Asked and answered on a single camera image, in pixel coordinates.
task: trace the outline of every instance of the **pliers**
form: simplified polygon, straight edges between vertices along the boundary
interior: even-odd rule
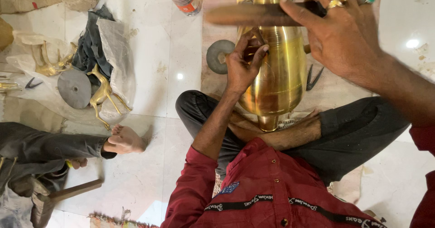
[[[322,67],[322,69],[317,74],[316,78],[314,79],[313,83],[310,83],[311,82],[311,73],[313,72],[313,64],[311,64],[310,71],[308,72],[308,77],[307,77],[307,89],[306,89],[306,91],[313,89],[314,85],[316,85],[317,81],[319,80],[320,75],[322,75],[324,68],[325,67]]]
[[[33,89],[34,87],[42,84],[42,82],[40,82],[40,83],[37,83],[35,85],[31,85],[34,79],[35,78],[30,79],[30,81],[26,84],[26,87],[25,87],[26,89]]]

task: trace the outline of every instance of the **white tile floor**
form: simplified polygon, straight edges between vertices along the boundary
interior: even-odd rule
[[[382,0],[380,40],[384,49],[413,67],[429,66],[435,53],[424,61],[409,39],[433,43],[429,33],[435,0],[407,1],[406,13],[396,8],[397,0]],[[119,155],[115,159],[90,159],[88,166],[72,170],[67,187],[103,178],[103,186],[67,199],[56,206],[49,228],[88,228],[87,215],[99,212],[121,217],[122,207],[130,209],[131,219],[160,225],[167,202],[183,168],[184,156],[192,138],[178,119],[178,95],[201,86],[202,16],[184,16],[170,0],[100,0],[115,19],[127,23],[131,32],[137,90],[133,111],[121,124],[132,127],[148,140],[144,153]],[[77,41],[87,22],[85,12],[73,12],[61,4],[19,15],[1,15],[15,30],[27,30]],[[4,62],[7,51],[0,54]],[[103,127],[66,123],[67,133],[107,135]],[[361,209],[372,209],[387,219],[389,227],[408,227],[425,191],[424,175],[435,168],[432,156],[419,152],[404,133],[365,165],[362,177]]]

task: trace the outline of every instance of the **shirt button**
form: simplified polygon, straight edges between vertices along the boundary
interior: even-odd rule
[[[288,225],[288,220],[287,220],[287,219],[282,219],[282,220],[281,220],[281,225],[282,225],[282,226],[286,226],[286,225]]]

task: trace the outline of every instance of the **brass figurine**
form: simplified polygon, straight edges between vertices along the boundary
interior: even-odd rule
[[[280,0],[254,0],[254,4],[276,4]],[[238,38],[251,27],[239,27]],[[263,131],[278,127],[278,116],[291,112],[301,101],[307,85],[307,62],[301,28],[260,27],[268,41],[269,54],[252,85],[239,100],[258,116]]]
[[[100,116],[98,115],[98,108],[97,105],[103,103],[107,98],[109,98],[109,100],[112,102],[112,104],[115,106],[116,111],[121,114],[121,112],[119,111],[118,107],[116,106],[116,104],[113,102],[112,98],[110,97],[110,95],[112,94],[112,87],[110,86],[109,81],[107,80],[107,78],[105,76],[103,76],[99,71],[98,71],[98,64],[95,64],[94,68],[92,69],[91,72],[87,73],[88,75],[95,75],[98,80],[101,82],[101,86],[100,88],[98,88],[98,90],[95,92],[95,94],[90,98],[90,104],[95,108],[95,115],[96,117],[104,123],[104,126],[106,127],[106,129],[109,131],[110,130],[110,125],[108,123],[106,123],[103,119],[100,118]],[[121,97],[119,97],[117,94],[113,93],[113,95],[118,98],[118,100],[124,105],[124,107],[131,111],[130,108],[128,108],[128,106],[125,104],[125,102],[121,99]]]
[[[62,71],[73,69],[71,61],[74,56],[74,53],[77,51],[77,46],[75,46],[73,43],[71,43],[71,46],[73,47],[73,54],[65,56],[62,60],[60,58],[60,50],[57,49],[57,63],[51,63],[50,60],[48,59],[46,41],[44,41],[44,44],[37,45],[37,46],[41,50],[40,60],[42,62],[42,65],[39,65],[35,58],[35,54],[33,52],[33,46],[30,47],[30,49],[32,50],[33,60],[35,61],[35,71],[37,73],[49,77],[53,75],[58,75]]]
[[[18,83],[7,83],[7,82],[0,82],[0,91],[8,91],[8,90],[22,90],[18,87]]]
[[[18,83],[7,83],[7,82],[0,82],[0,89],[8,89],[12,87],[17,87]]]

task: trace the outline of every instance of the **brass vase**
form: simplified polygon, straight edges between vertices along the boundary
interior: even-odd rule
[[[254,4],[273,4],[280,0],[254,0]],[[237,39],[252,27],[239,27]],[[260,27],[268,41],[270,54],[263,59],[260,72],[239,100],[248,112],[258,116],[263,131],[278,127],[278,116],[291,112],[301,102],[307,86],[307,62],[299,27]]]

